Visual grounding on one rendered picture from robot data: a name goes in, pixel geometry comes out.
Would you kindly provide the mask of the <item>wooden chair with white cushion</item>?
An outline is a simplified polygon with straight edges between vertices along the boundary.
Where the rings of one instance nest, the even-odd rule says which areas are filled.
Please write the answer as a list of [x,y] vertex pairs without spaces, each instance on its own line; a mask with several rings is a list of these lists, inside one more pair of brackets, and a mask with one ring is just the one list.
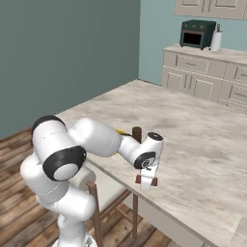
[[133,196],[133,212],[129,217],[119,205],[131,194],[120,183],[103,173],[91,162],[86,161],[79,172],[69,180],[76,188],[89,192],[96,199],[96,210],[93,215],[96,243],[103,247],[101,221],[115,209],[132,224],[132,238],[137,238],[138,197]]

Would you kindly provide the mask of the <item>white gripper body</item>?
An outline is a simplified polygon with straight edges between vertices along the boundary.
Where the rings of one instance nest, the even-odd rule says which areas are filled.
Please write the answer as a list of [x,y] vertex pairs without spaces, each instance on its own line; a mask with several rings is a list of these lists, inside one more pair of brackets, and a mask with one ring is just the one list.
[[141,189],[147,191],[151,186],[157,185],[156,174],[157,167],[150,166],[141,170]]

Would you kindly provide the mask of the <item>white paper towel roll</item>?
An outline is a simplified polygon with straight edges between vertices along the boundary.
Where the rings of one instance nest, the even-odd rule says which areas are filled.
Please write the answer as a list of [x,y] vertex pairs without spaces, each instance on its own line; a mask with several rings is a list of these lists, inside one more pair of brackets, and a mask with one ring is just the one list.
[[221,49],[223,32],[220,30],[220,25],[217,25],[216,30],[213,32],[210,50],[219,51]]

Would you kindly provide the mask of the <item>dark green toaster oven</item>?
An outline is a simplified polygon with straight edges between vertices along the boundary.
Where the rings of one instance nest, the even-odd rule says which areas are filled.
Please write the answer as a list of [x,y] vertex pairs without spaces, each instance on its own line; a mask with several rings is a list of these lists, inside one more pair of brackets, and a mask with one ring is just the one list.
[[210,47],[216,22],[207,20],[187,20],[181,23],[180,46],[189,46],[204,50]]

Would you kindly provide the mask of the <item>brown chocolate bar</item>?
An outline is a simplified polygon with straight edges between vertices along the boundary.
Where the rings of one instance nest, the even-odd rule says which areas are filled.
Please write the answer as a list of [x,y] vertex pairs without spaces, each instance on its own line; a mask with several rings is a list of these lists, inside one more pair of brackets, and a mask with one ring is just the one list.
[[158,178],[146,178],[137,175],[135,182],[140,183],[142,188],[149,188],[150,186],[156,186],[158,184]]

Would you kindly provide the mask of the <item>dark brown cylinder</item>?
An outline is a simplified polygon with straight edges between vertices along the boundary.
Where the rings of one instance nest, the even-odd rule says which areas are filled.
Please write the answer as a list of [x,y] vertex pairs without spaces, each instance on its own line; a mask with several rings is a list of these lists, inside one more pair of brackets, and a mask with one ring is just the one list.
[[140,126],[134,126],[132,128],[132,137],[139,143],[142,142],[142,128]]

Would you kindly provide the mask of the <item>beige base cabinets with counter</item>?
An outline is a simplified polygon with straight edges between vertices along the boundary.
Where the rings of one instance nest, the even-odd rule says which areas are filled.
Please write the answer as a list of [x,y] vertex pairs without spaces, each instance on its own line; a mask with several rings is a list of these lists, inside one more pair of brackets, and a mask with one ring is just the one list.
[[247,114],[247,51],[165,47],[162,86]]

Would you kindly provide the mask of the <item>beige wall cabinets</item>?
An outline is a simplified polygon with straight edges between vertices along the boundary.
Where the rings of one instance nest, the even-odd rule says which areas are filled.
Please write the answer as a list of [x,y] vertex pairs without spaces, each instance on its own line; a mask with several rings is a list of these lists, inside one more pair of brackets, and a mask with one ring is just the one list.
[[174,14],[247,20],[247,0],[176,0]]

